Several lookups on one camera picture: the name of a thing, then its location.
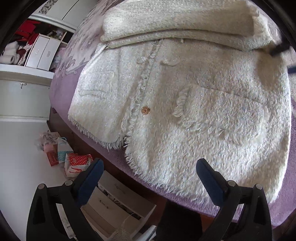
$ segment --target jacket button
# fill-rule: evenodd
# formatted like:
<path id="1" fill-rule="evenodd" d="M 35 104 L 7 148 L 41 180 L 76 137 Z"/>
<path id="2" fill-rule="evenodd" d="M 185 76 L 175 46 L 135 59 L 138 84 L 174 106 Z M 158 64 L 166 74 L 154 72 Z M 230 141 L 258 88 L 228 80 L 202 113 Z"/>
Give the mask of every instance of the jacket button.
<path id="1" fill-rule="evenodd" d="M 142 113 L 143 113 L 144 115 L 149 114 L 149 112 L 150 112 L 150 108 L 149 108 L 148 106 L 144 106 L 144 107 L 142 108 Z"/>

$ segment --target purple blanket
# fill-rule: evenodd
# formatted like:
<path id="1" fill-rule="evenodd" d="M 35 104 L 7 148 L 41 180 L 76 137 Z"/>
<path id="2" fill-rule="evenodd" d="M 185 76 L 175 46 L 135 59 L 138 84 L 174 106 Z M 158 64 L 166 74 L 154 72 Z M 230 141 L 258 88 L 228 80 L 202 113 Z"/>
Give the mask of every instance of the purple blanket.
<path id="1" fill-rule="evenodd" d="M 82 140 L 97 150 L 102 156 L 112 164 L 125 172 L 147 188 L 153 190 L 159 195 L 174 201 L 191 210 L 199 213 L 215 216 L 218 208 L 214 205 L 197 204 L 188 198 L 179 197 L 148 185 L 136 176 L 124 157 L 124 150 L 110 150 L 96 144 L 92 139 L 79 132 L 79 130 L 68 121 L 68 110 L 71 105 L 79 75 L 93 55 L 100 36 L 102 35 L 102 15 L 107 9 L 118 4 L 122 0 L 101 0 L 97 6 L 89 13 L 87 18 L 81 23 L 69 45 L 66 48 L 50 87 L 51 106 L 58 112 L 64 122 L 75 132 Z M 296 102 L 292 100 L 292 108 L 296 110 Z M 283 180 L 277 200 L 270 205 L 271 222 L 273 226 L 282 224 L 291 212 L 296 209 L 296 118 L 292 115 L 291 143 L 288 159 L 287 171 Z"/>

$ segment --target silver bolt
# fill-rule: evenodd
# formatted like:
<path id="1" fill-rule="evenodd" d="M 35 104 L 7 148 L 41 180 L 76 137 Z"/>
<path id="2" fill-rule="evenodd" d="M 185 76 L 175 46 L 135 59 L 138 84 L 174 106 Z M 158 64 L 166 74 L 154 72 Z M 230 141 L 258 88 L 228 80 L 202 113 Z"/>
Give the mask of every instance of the silver bolt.
<path id="1" fill-rule="evenodd" d="M 231 187 L 234 187 L 236 185 L 235 181 L 233 181 L 233 180 L 229 180 L 227 183 Z"/>
<path id="2" fill-rule="evenodd" d="M 261 190 L 262 189 L 262 186 L 260 184 L 256 184 L 256 188 Z"/>
<path id="3" fill-rule="evenodd" d="M 45 186 L 44 186 L 43 183 L 41 183 L 41 184 L 38 185 L 38 189 L 43 189 L 44 187 L 45 187 Z"/>
<path id="4" fill-rule="evenodd" d="M 67 180 L 67 181 L 65 181 L 65 185 L 66 185 L 66 186 L 71 186 L 72 183 L 73 183 L 72 180 Z"/>

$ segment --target fringed pocket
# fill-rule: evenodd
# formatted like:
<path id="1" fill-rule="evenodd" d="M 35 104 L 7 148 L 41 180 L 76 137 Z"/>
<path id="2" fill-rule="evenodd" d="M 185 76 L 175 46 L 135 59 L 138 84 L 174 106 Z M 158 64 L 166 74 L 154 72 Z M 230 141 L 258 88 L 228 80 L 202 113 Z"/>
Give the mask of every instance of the fringed pocket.
<path id="1" fill-rule="evenodd" d="M 199 85 L 180 91 L 173 115 L 189 132 L 214 134 L 238 145 L 262 142 L 269 119 L 261 103 Z"/>

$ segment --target white shelf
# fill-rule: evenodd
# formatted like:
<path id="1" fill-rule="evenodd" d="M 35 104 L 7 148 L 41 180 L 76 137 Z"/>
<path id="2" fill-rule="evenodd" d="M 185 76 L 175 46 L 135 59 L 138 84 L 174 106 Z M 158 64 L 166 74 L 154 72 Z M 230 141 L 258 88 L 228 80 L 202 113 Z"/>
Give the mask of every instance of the white shelf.
<path id="1" fill-rule="evenodd" d="M 42 69 L 34 69 L 30 67 L 13 65 L 13 64 L 0 64 L 0 72 L 14 72 L 19 74 L 28 74 L 47 79 L 52 79 L 54 76 L 53 72 L 45 71 Z"/>

